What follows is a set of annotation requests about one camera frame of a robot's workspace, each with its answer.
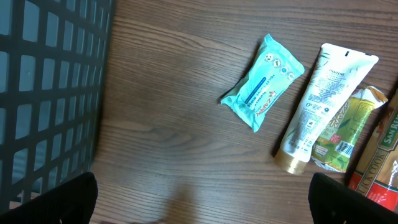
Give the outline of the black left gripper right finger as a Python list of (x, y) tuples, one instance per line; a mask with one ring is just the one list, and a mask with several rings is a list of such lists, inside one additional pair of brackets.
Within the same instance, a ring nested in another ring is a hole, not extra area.
[(397, 224), (396, 213), (323, 173), (313, 175), (308, 201), (314, 224)]

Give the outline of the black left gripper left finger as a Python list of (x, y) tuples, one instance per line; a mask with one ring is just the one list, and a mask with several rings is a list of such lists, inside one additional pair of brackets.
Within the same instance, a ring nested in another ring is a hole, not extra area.
[(95, 175), (85, 172), (35, 199), (1, 215), (1, 224), (89, 223), (98, 186)]

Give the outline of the green tea packet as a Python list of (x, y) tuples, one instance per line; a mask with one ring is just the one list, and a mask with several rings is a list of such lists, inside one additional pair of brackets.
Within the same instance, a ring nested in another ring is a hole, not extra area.
[(312, 149), (312, 159), (325, 170), (346, 172), (355, 144), (369, 115), (388, 99), (374, 86), (355, 90), (327, 124)]

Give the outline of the spaghetti pack with red ends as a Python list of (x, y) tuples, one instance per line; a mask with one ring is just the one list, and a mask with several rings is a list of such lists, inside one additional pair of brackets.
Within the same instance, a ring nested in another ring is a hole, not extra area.
[(394, 211), (397, 207), (397, 95), (370, 137), (348, 187)]

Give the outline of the white cream tube gold cap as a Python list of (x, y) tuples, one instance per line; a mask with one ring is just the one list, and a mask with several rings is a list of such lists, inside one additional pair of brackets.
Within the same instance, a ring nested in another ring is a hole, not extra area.
[(282, 138), (275, 163), (300, 175), (321, 132), (378, 62), (376, 55), (324, 43), (307, 89)]

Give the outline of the teal wet wipes pack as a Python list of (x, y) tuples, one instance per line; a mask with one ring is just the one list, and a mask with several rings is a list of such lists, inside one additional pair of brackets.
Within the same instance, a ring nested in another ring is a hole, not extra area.
[(271, 106), (305, 71), (304, 66), (267, 34), (247, 74), (221, 99), (254, 132)]

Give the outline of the grey plastic basket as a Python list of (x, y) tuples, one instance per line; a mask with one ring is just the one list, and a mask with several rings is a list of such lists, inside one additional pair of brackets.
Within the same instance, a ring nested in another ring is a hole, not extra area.
[(1, 0), (1, 211), (88, 172), (115, 0)]

